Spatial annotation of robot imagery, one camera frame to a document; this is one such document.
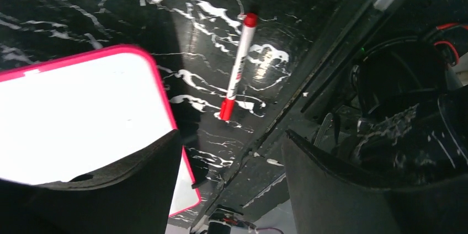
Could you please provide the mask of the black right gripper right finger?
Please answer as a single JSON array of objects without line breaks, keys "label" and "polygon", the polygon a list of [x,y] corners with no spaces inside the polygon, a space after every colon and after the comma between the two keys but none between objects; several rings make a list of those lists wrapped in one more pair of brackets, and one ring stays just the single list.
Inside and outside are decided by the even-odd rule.
[{"label": "black right gripper right finger", "polygon": [[282,145],[298,233],[466,233],[467,87],[431,92],[331,154],[287,130]]}]

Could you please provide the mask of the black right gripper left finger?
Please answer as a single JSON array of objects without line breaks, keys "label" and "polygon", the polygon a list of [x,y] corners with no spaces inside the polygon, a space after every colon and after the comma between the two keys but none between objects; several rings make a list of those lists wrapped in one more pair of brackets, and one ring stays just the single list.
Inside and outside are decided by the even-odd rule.
[{"label": "black right gripper left finger", "polygon": [[173,130],[70,182],[1,181],[2,233],[164,233],[182,157]]}]

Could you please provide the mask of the pink framed whiteboard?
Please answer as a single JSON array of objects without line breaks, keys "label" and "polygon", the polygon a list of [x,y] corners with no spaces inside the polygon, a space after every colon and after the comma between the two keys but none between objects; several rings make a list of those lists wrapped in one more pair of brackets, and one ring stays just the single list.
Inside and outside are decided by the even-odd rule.
[{"label": "pink framed whiteboard", "polygon": [[[1,181],[70,182],[173,130],[157,65],[138,47],[107,47],[1,73]],[[194,181],[182,145],[169,217],[200,203]]]}]

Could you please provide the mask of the white red marker pen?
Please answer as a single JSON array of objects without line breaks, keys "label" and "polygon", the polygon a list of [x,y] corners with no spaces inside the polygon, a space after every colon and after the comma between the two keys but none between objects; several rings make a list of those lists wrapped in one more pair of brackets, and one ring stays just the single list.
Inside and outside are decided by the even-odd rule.
[{"label": "white red marker pen", "polygon": [[235,62],[232,67],[230,74],[229,83],[227,86],[227,92],[225,99],[221,104],[220,109],[220,119],[224,121],[229,121],[233,107],[235,105],[238,84],[242,78],[242,73],[244,69],[244,60],[249,53],[249,48],[251,46],[254,33],[257,26],[258,17],[254,13],[246,14],[245,19],[243,20],[242,31],[240,40],[238,43],[238,48],[236,52]]}]

